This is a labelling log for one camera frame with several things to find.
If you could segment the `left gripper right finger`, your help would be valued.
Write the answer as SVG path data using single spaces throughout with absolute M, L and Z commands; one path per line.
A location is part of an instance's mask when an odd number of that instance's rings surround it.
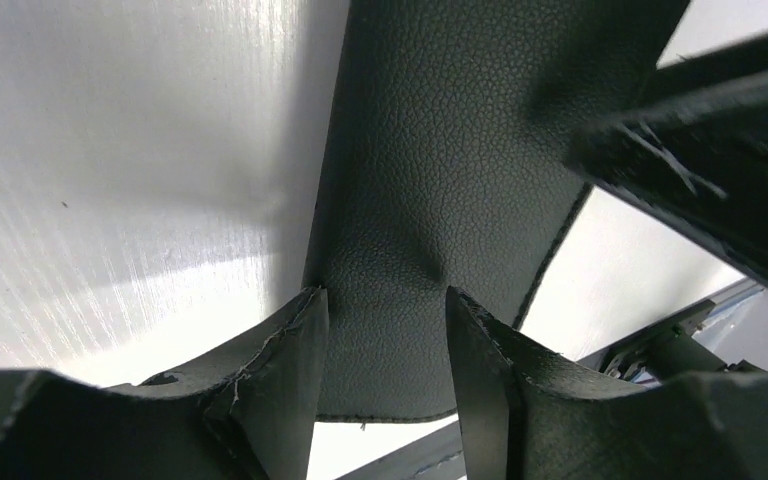
M 446 293 L 471 479 L 768 479 L 768 374 L 647 388 L 586 368 Z

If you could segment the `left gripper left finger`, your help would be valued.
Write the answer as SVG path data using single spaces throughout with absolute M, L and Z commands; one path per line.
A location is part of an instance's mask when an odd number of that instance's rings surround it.
M 0 479 L 302 479 L 328 330 L 327 294 L 307 288 L 138 385 L 0 370 Z

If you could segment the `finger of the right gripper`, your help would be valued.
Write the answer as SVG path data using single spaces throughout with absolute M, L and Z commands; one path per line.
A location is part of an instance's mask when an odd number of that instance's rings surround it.
M 768 33 L 659 71 L 566 165 L 768 288 Z

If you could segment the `black zip tool case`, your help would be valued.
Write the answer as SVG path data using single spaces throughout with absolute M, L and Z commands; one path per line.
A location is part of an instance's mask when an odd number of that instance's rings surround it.
M 572 132 L 632 106 L 683 1 L 354 1 L 304 271 L 324 422 L 455 410 L 451 286 L 518 326 L 588 190 Z

